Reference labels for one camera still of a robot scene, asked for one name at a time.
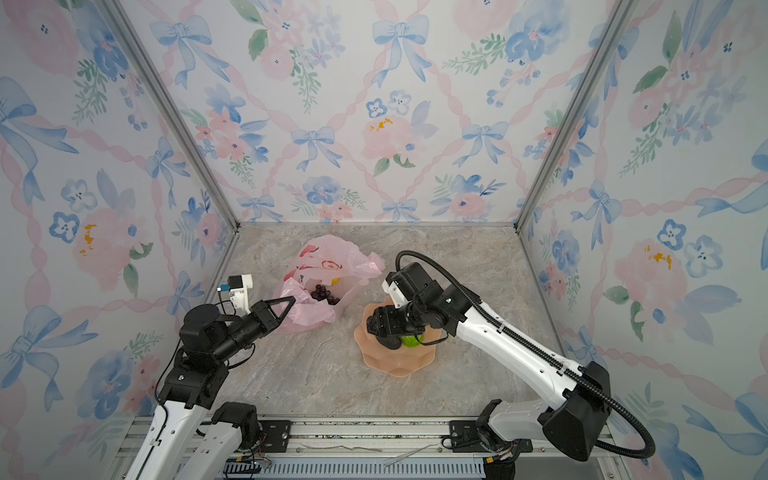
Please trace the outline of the purple grape bunch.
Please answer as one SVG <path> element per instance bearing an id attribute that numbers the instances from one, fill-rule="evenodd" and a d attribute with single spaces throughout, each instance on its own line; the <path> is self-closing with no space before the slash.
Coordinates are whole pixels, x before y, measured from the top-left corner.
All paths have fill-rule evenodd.
<path id="1" fill-rule="evenodd" d="M 326 301 L 329 305 L 336 305 L 340 302 L 340 299 L 323 284 L 317 284 L 310 292 L 310 296 L 318 302 Z"/>

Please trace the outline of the green apple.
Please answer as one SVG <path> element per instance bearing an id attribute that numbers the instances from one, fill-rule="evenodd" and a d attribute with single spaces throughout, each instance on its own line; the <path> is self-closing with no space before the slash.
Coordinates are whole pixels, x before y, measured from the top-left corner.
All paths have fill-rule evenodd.
<path id="1" fill-rule="evenodd" d="M 421 346 L 424 342 L 424 335 L 411 335 L 411 336 L 402 336 L 401 337 L 402 345 L 407 348 L 416 348 L 418 346 Z"/>

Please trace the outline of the pink plastic bag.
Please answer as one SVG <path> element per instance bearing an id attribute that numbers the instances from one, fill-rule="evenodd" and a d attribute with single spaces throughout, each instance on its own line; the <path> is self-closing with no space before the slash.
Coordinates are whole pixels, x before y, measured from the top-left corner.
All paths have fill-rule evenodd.
<path id="1" fill-rule="evenodd" d="M 281 334 L 304 333 L 339 320 L 355 297 L 385 270 L 385 261 L 375 252 L 363 253 L 351 241 L 334 235 L 313 238 L 286 268 L 278 297 L 292 295 L 296 303 L 277 331 Z M 331 285 L 335 278 L 340 282 Z M 317 284 L 326 285 L 340 299 L 336 305 L 318 302 L 310 292 Z"/>

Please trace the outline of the dark avocado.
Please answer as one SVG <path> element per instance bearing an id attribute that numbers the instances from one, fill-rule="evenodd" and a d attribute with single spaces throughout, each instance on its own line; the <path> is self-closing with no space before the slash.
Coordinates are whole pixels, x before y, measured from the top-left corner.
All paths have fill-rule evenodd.
<path id="1" fill-rule="evenodd" d="M 398 350 L 403 346 L 403 341 L 400 336 L 386 336 L 386 337 L 377 336 L 376 340 L 381 346 L 389 350 Z"/>

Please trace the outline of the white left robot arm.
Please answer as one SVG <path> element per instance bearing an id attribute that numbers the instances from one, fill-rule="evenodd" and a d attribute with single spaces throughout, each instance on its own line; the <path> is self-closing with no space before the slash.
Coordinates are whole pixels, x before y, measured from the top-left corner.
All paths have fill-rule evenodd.
<path id="1" fill-rule="evenodd" d="M 295 305 L 292 296 L 261 300 L 243 316 L 217 305 L 192 308 L 179 331 L 169 370 L 156 388 L 151 425 L 128 472 L 129 479 L 215 479 L 230 463 L 248 475 L 263 468 L 256 451 L 266 439 L 256 406 L 215 399 L 234 356 L 254 350 L 257 340 L 277 330 Z"/>

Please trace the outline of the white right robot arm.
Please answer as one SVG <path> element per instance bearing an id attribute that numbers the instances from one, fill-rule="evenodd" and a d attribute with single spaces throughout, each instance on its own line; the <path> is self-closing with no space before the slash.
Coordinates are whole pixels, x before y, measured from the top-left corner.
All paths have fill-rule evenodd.
<path id="1" fill-rule="evenodd" d="M 387 275 L 391 302 L 368 314 L 369 334 L 387 348 L 427 329 L 442 330 L 490 355 L 537 394 L 535 401 L 490 401 L 475 421 L 476 444 L 496 457 L 512 454 L 520 442 L 546 440 L 560 453 L 589 459 L 610 415 L 609 406 L 577 379 L 571 361 L 520 332 L 478 295 L 457 282 L 441 287 L 418 263 Z"/>

